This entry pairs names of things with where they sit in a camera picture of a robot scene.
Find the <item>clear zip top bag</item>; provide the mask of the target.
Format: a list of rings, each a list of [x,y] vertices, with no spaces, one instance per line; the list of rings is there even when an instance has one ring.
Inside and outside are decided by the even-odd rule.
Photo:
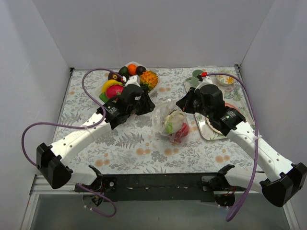
[[[152,125],[155,132],[168,138],[172,143],[183,145],[189,135],[189,123],[186,114],[168,99],[157,105],[152,114]]]

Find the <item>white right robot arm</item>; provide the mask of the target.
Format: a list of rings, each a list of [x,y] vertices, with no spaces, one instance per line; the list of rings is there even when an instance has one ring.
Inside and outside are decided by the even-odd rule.
[[[262,193],[271,204],[282,207],[303,187],[307,167],[301,162],[294,164],[258,136],[238,110],[225,105],[223,93],[216,85],[191,87],[176,105],[185,113],[207,117],[215,129],[239,145],[261,167],[263,179],[252,189]]]

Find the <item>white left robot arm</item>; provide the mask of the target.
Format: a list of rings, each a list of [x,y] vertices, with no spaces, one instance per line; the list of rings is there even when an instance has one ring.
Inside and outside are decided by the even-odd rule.
[[[94,166],[73,167],[72,159],[100,136],[123,124],[131,115],[143,115],[155,105],[143,88],[130,84],[121,95],[110,99],[75,131],[50,145],[36,148],[37,168],[53,189],[67,183],[83,184],[96,192],[102,186],[102,174]]]

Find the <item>red apple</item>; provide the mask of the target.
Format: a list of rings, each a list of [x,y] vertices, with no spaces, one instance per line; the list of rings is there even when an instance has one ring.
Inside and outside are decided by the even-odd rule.
[[[180,144],[188,134],[189,134],[189,125],[187,123],[182,123],[181,129],[172,134],[172,139],[175,143]]]

